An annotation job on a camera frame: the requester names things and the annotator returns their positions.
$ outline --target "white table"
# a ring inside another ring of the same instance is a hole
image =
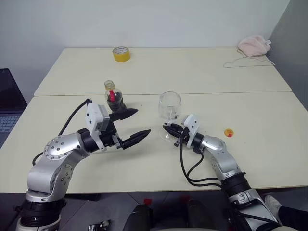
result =
[[[124,94],[291,91],[273,66],[224,68],[241,57],[235,47],[131,48],[131,59],[114,60],[111,48],[64,49],[35,96],[102,95],[113,80]],[[242,59],[235,65],[269,64]]]
[[[181,118],[196,113],[200,133],[222,138],[252,187],[276,188],[308,185],[308,114],[292,92],[184,94]],[[71,112],[86,96],[34,97],[0,150],[0,193],[24,193],[33,157],[55,137]],[[104,103],[103,96],[91,96]],[[127,107],[139,112],[115,122],[126,139],[144,129],[152,132],[126,150],[109,148],[82,160],[76,167],[68,193],[204,190],[193,187],[180,168],[179,149],[159,135],[162,121],[157,95],[124,97]],[[82,108],[65,133],[85,127]],[[226,128],[234,130],[227,138]],[[186,169],[199,155],[184,148]],[[192,174],[214,177],[208,161]]]

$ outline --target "white wall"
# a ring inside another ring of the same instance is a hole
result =
[[[29,101],[64,47],[235,46],[268,38],[288,2],[0,0],[0,67]]]

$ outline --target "tape roll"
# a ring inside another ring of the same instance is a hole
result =
[[[127,47],[116,47],[112,50],[112,53],[118,62],[125,62],[130,59],[130,53]]]

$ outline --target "pink cloth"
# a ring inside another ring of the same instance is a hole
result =
[[[254,35],[244,38],[237,46],[246,56],[252,57],[266,54],[270,44],[271,41],[265,41],[261,35]]]

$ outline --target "shoe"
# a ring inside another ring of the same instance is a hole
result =
[[[279,223],[281,223],[280,219],[279,219],[279,209],[282,206],[279,201],[277,201],[274,197],[267,195],[264,198],[264,202],[266,204],[266,206],[269,208],[269,210],[271,211],[271,213],[275,216],[275,218],[279,221]]]

